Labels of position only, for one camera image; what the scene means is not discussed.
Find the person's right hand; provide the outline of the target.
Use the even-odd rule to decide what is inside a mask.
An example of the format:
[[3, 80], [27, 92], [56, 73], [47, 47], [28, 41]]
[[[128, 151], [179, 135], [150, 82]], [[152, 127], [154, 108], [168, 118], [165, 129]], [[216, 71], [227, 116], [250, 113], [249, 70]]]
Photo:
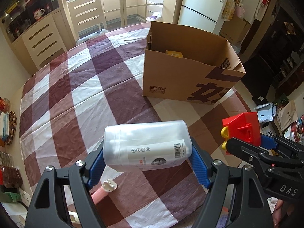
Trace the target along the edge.
[[281, 221], [281, 216], [282, 216], [281, 210], [282, 210], [283, 204], [284, 204], [284, 201], [278, 200], [275, 205], [274, 211], [272, 213], [273, 223], [274, 223], [275, 228], [279, 227], [279, 222]]

